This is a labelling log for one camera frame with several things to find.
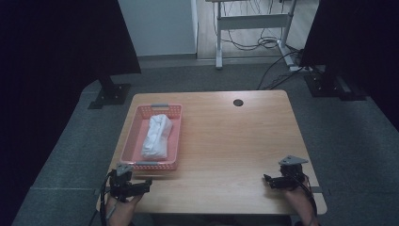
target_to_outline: hole in table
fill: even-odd
[[[244,104],[244,102],[240,99],[236,99],[232,103],[236,106],[242,106]]]

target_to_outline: red plastic basket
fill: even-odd
[[[134,170],[176,170],[182,113],[183,107],[179,104],[139,105],[123,146],[120,162],[122,164],[133,165]],[[150,117],[160,114],[167,115],[173,124],[168,137],[168,157],[165,159],[148,160],[141,156],[141,149],[150,128]]]

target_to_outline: human arm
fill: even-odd
[[[309,189],[308,179],[306,178],[303,185]],[[301,218],[304,226],[318,226],[319,221],[314,213],[311,202],[305,192],[305,190],[298,186],[295,189],[283,189],[285,199],[294,208]]]
[[[118,202],[115,198],[109,196],[106,202],[106,214],[113,211],[108,224],[110,226],[127,226],[132,221],[138,202],[143,195],[134,196],[129,202]]]

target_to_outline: electrical cord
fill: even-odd
[[[302,182],[298,181],[290,171],[284,170],[284,171],[282,171],[282,173],[288,175],[293,180],[295,180],[296,183],[305,191],[305,194],[306,194],[309,202],[311,203],[311,207],[313,208],[314,215],[317,216],[317,205],[316,205],[316,201],[314,200],[313,193],[311,192],[311,182],[309,180],[309,176],[306,175],[305,173],[302,173],[302,175],[308,179],[308,186],[309,186],[309,189],[308,189],[307,187],[305,187],[305,185],[303,185]]]
[[[111,172],[108,172],[106,174],[104,182],[102,184],[102,189],[101,189],[101,195],[100,195],[100,218],[101,218],[101,223],[103,226],[106,226],[106,212],[105,212],[105,186],[106,182],[108,181],[108,178],[111,176]]]
[[[252,5],[252,2],[251,2],[251,1],[249,1],[249,4],[250,4],[250,7],[252,8],[252,11],[253,11],[253,12],[257,13],[257,12],[255,11],[255,8],[256,8],[256,9],[258,10],[258,13],[261,13],[261,9],[260,9],[260,8],[258,8],[257,1],[254,1],[255,8],[253,7],[253,5]]]
[[[230,11],[231,11],[231,7],[229,9],[229,13],[227,13],[226,12],[225,3],[222,3],[222,4],[223,4],[224,14],[225,14],[225,16],[227,16],[230,13]],[[257,3],[257,4],[258,4],[259,13],[261,13],[259,3]],[[273,0],[271,1],[270,7],[269,7],[269,14],[271,13],[272,7],[273,7]],[[215,3],[214,3],[213,14],[214,14],[214,31],[215,31],[215,34],[218,35],[217,31],[216,31],[216,26],[215,26]],[[265,28],[263,29],[263,31],[261,33],[261,37],[258,38],[258,44],[254,44],[254,45],[243,45],[243,44],[239,44],[239,43],[233,41],[232,40],[232,36],[231,36],[231,32],[232,32],[231,30],[228,30],[230,40],[224,40],[224,39],[221,39],[221,40],[223,40],[225,42],[232,43],[237,49],[242,50],[242,51],[252,51],[252,50],[255,50],[255,49],[257,49],[257,48],[259,48],[261,46],[266,48],[266,49],[272,49],[272,48],[277,47],[278,46],[278,43],[277,43],[278,38],[276,38],[276,37],[263,37],[263,32],[264,31],[265,31]]]
[[[294,72],[291,72],[290,74],[287,74],[287,75],[279,75],[279,77],[277,78],[277,79],[275,79],[275,80],[273,80],[273,82],[272,82],[272,84],[271,85],[269,85],[268,87],[266,87],[264,90],[266,90],[266,89],[268,89],[268,90],[272,90],[272,89],[274,89],[275,87],[277,87],[278,85],[280,85],[281,83],[283,83],[283,82],[285,82],[285,81],[287,81],[288,79],[290,79],[292,76],[294,76],[295,74],[297,74],[297,73],[299,73],[299,71],[301,71],[303,69],[303,67],[302,68],[299,68],[298,70],[296,70],[296,71],[294,71]]]
[[[284,59],[285,57],[287,57],[287,56],[289,56],[289,55],[293,55],[293,54],[297,54],[297,52],[288,53],[288,54],[286,54],[286,55],[280,57],[280,58],[279,58],[278,60],[276,60],[272,65],[270,65],[270,67],[269,67],[269,68],[266,70],[266,72],[263,74],[262,80],[261,80],[261,82],[259,83],[259,86],[256,88],[256,90],[260,90],[261,85],[262,85],[262,82],[264,81],[264,78],[266,77],[266,74],[270,71],[270,69],[271,69],[273,66],[275,66],[280,60]]]
[[[91,216],[90,222],[88,223],[88,226],[91,226],[91,224],[93,224],[93,220],[96,217],[97,212],[98,212],[97,210],[94,211],[93,216]]]

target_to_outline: white towel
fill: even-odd
[[[147,159],[168,157],[168,137],[172,122],[168,116],[156,115],[150,117],[150,128],[143,143],[141,155]]]

